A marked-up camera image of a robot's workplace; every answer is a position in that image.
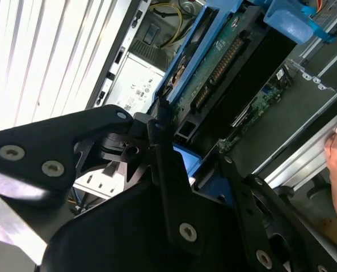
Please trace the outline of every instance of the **cable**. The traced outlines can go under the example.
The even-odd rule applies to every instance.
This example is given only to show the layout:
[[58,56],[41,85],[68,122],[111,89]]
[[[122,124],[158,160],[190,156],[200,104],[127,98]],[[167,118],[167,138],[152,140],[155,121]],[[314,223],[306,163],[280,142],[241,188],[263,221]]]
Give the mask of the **cable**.
[[192,13],[186,11],[186,9],[184,9],[184,7],[183,7],[182,4],[181,4],[181,0],[178,0],[178,2],[179,2],[180,8],[181,8],[187,15],[190,15],[190,16],[192,16],[192,17],[197,17],[195,14],[192,14]]
[[172,46],[172,45],[178,43],[181,39],[183,39],[187,35],[187,33],[189,33],[189,31],[191,30],[192,27],[193,27],[193,25],[191,25],[182,36],[179,36],[176,41],[172,42],[167,47]]
[[179,20],[180,20],[179,27],[176,30],[176,33],[173,35],[173,37],[168,41],[168,43],[165,46],[161,46],[161,49],[164,49],[164,48],[167,48],[171,43],[173,43],[176,40],[176,38],[179,36],[180,29],[182,27],[183,17],[182,17],[182,13],[180,9],[172,4],[165,4],[165,3],[153,4],[149,7],[149,9],[154,9],[156,7],[172,7],[178,13]]
[[79,196],[78,196],[78,193],[77,193],[76,189],[75,189],[75,188],[72,188],[72,189],[71,189],[71,193],[72,193],[72,195],[73,195],[73,198],[74,198],[75,202],[76,202],[78,205],[80,205],[80,203],[81,203],[82,201],[80,200],[80,198],[79,198]]
[[[183,37],[189,33],[190,29],[193,27],[193,24],[195,23],[195,19],[192,19],[181,31],[180,35],[176,38],[175,41],[173,41],[170,45],[167,47],[170,47],[172,44],[176,44],[178,41],[180,41]],[[166,46],[169,43],[169,41],[164,42],[161,46]]]
[[323,8],[323,0],[317,0],[316,2],[317,2],[317,13],[319,13]]
[[[178,17],[179,14],[177,13],[165,13],[165,12],[160,12],[158,10],[156,10],[155,8],[153,9],[152,11],[153,13],[156,13],[157,15],[159,15],[160,17],[162,18],[166,18],[166,17]],[[189,17],[189,18],[192,18],[192,16],[190,14],[183,14],[182,15],[183,17]]]

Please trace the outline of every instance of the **white sticker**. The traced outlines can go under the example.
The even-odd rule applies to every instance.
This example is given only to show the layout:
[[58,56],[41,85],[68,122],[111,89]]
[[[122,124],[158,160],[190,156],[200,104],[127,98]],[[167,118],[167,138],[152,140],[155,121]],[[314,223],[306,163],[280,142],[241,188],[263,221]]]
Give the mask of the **white sticker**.
[[280,80],[283,76],[284,76],[284,71],[283,69],[280,69],[278,72],[277,72],[277,79]]

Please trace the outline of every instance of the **gray metal panel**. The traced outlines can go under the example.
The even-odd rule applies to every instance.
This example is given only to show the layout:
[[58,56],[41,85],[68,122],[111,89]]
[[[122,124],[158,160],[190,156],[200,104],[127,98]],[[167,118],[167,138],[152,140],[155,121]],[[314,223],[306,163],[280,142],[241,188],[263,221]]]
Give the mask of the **gray metal panel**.
[[337,116],[266,177],[266,182],[272,188],[285,185],[294,187],[296,190],[309,181],[326,167],[323,147],[336,128]]

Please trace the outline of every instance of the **metal sheet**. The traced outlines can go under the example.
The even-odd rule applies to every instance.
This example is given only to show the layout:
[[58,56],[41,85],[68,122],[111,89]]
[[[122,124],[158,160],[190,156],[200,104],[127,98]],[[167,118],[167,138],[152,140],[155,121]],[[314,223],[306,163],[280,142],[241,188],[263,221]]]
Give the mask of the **metal sheet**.
[[323,147],[337,128],[337,116],[265,178],[272,188],[280,185],[297,190],[326,167]]
[[24,208],[13,209],[0,198],[0,241],[19,247],[40,265],[50,238],[73,216],[67,205],[53,211]]
[[0,130],[84,110],[131,0],[0,0]]

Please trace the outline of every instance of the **metal frame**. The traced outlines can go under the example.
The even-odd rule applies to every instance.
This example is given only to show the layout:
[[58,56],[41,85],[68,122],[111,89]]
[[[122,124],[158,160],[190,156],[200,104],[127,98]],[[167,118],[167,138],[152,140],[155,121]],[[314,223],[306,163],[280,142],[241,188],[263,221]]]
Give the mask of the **metal frame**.
[[[326,139],[334,133],[336,128],[337,94],[259,166],[254,173],[259,173],[261,176],[266,177],[266,182],[272,188],[285,185],[297,190],[326,167],[323,147]],[[271,167],[271,164],[277,164],[287,155],[289,155],[287,159],[277,165],[275,169]]]
[[111,69],[116,56],[125,40],[125,38],[127,37],[127,33],[129,31],[129,28],[133,22],[134,19],[134,15],[137,12],[138,7],[140,6],[141,0],[131,0],[131,3],[127,9],[126,14],[124,15],[124,19],[122,21],[121,26],[119,27],[119,31],[117,33],[117,36],[115,37],[115,40],[112,44],[112,48],[109,51],[109,54],[107,56],[106,62],[104,63],[104,66],[102,68],[102,71],[100,72],[100,75],[98,77],[98,80],[96,81],[95,87],[92,91],[92,94],[90,96],[90,99],[87,103],[87,109],[92,108],[99,96],[99,93],[102,89],[102,86],[104,84],[104,81],[106,79],[107,73],[109,72],[109,70]]

